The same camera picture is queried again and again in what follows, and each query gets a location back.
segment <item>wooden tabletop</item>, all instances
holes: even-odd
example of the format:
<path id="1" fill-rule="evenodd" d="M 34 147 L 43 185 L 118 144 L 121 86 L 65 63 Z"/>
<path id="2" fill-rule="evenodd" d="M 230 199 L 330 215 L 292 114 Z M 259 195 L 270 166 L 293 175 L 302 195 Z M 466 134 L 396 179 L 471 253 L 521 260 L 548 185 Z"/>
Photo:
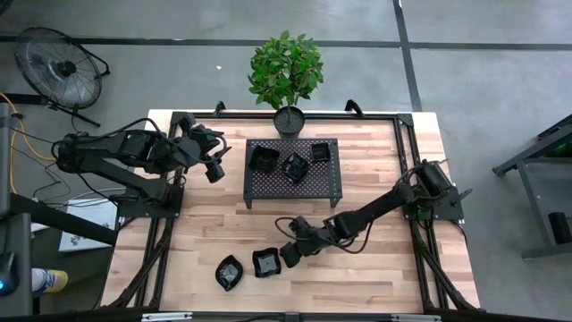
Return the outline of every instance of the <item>wooden tabletop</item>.
<path id="1" fill-rule="evenodd" d="M 151 110 L 149 117 L 167 131 L 172 110 Z M 421 158 L 443 160 L 434 113 L 413 113 Z M 330 209 L 327 199 L 256 200 L 247 210 L 242 199 L 245 140 L 278 138 L 272 120 L 198 120 L 224 131 L 232 150 L 223 158 L 226 176 L 211 184 L 203 166 L 189 170 L 181 216 L 175 221 L 164 280 L 163 310 L 299 311 L 382 313 L 421 312 L 416 266 L 408 223 L 400 210 L 375 221 L 365 250 L 357 255 L 334 247 L 303 258 L 294 268 L 256 278 L 252 252 L 280 248 L 289 239 L 273 225 L 278 216 L 304 216 L 320 225 L 328 216 L 357 209 L 387 192 L 400 177 L 393 125 L 384 121 L 307 121 L 300 138 L 337 138 L 343 199 Z M 408 142 L 405 131 L 407 152 Z M 442 165 L 447 173 L 447 165 Z M 113 301 L 139 269 L 150 220 L 140 218 L 123 229 L 115 247 L 102 304 Z M 478 306 L 467 247 L 458 228 L 435 222 L 442 268 L 469 302 Z M 352 246 L 358 248 L 364 233 Z M 228 255 L 245 274 L 225 292 L 215 268 Z M 155 280 L 149 279 L 148 296 Z M 437 302 L 433 274 L 427 274 Z"/>

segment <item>potted plant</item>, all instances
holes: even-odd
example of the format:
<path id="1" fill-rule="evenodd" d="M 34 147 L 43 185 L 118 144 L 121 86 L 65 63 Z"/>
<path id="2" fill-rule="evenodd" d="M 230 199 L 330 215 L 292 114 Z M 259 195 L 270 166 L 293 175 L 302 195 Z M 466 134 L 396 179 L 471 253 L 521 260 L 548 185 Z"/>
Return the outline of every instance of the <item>potted plant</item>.
<path id="1" fill-rule="evenodd" d="M 276 110 L 274 127 L 282 138 L 298 137 L 305 122 L 304 114 L 296 107 L 298 99 L 310 99 L 318 83 L 324 82 L 320 53 L 314 40 L 304 40 L 305 36 L 290 38 L 286 30 L 279 39 L 270 38 L 256 48 L 250 60 L 250 92 L 257 95 L 257 104 L 266 102 Z"/>

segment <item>green plant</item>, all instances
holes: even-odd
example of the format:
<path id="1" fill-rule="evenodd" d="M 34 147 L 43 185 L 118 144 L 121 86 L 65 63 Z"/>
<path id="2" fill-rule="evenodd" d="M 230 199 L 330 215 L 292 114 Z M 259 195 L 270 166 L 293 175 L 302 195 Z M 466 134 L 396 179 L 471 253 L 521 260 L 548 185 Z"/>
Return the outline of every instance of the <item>green plant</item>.
<path id="1" fill-rule="evenodd" d="M 270 38 L 264 46 L 256 48 L 250 60 L 252 84 L 250 92 L 257 94 L 257 104 L 266 102 L 274 109 L 295 106 L 300 97 L 310 99 L 310 93 L 324 82 L 320 53 L 312 38 L 306 34 L 290 38 L 284 31 L 279 39 Z"/>

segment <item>gray floor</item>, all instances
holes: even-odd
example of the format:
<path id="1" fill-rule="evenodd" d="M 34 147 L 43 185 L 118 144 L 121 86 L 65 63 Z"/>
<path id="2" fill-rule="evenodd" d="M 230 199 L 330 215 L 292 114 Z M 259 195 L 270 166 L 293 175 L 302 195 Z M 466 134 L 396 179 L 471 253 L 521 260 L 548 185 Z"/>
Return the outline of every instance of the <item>gray floor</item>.
<path id="1" fill-rule="evenodd" d="M 402 0 L 402 5 L 411 41 L 572 41 L 572 3 L 565 0 Z M 16 0 L 0 17 L 0 31 L 19 32 L 31 25 L 103 37 L 265 39 L 289 29 L 320 40 L 399 39 L 391 1 L 380 0 Z M 93 133 L 113 130 L 147 115 L 151 108 L 212 109 L 219 100 L 229 108 L 268 108 L 254 106 L 255 98 L 248 93 L 251 47 L 89 49 L 112 67 L 101 98 L 86 112 L 104 126 L 92 131 L 77 122 Z M 411 111 L 400 50 L 323 48 L 322 52 L 325 84 L 301 107 L 340 110 L 354 98 L 368 111 Z M 572 52 L 415 50 L 413 61 L 423 109 L 438 115 L 452 177 L 459 187 L 474 189 L 464 209 L 483 308 L 570 319 L 572 257 L 521 260 L 520 252 L 541 246 L 541 237 L 519 178 L 509 174 L 498 179 L 491 168 L 572 112 L 567 94 L 572 92 Z M 0 44 L 0 70 L 0 90 L 30 91 L 14 66 L 10 44 Z M 32 134 L 57 140 L 72 130 L 70 119 L 62 114 L 34 106 L 20 110 Z M 47 153 L 49 147 L 36 145 Z M 23 142 L 18 146 L 24 148 Z M 48 178 L 25 157 L 17 160 L 19 192 L 30 196 Z M 536 173 L 541 179 L 547 175 L 542 169 Z M 63 178 L 72 186 L 72 195 L 87 191 L 73 176 Z M 92 179 L 97 188 L 112 186 Z M 569 192 L 569 185 L 562 187 Z M 62 192 L 63 187 L 56 187 L 40 197 Z M 75 259 L 60 257 L 56 262 L 70 260 Z M 92 268 L 94 277 L 78 280 L 95 284 L 107 262 L 94 261 L 96 265 L 86 265 L 86 260 L 79 260 Z M 83 291 L 86 297 L 77 306 L 85 309 L 100 288 L 83 289 L 90 291 Z"/>

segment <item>perforated metal platform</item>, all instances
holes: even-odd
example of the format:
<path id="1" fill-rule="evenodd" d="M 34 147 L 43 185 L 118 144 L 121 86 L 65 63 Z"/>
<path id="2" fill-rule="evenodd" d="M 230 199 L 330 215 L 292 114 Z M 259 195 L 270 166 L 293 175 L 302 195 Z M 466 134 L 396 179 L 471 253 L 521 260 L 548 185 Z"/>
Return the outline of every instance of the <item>perforated metal platform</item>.
<path id="1" fill-rule="evenodd" d="M 332 159 L 312 163 L 312 144 L 327 143 Z M 280 152 L 278 166 L 269 174 L 248 167 L 256 146 L 273 148 Z M 292 153 L 298 153 L 309 163 L 307 175 L 299 184 L 290 182 L 282 174 L 282 162 Z M 276 139 L 247 140 L 244 172 L 244 201 L 252 208 L 253 199 L 329 199 L 334 208 L 342 197 L 340 155 L 337 139 Z"/>

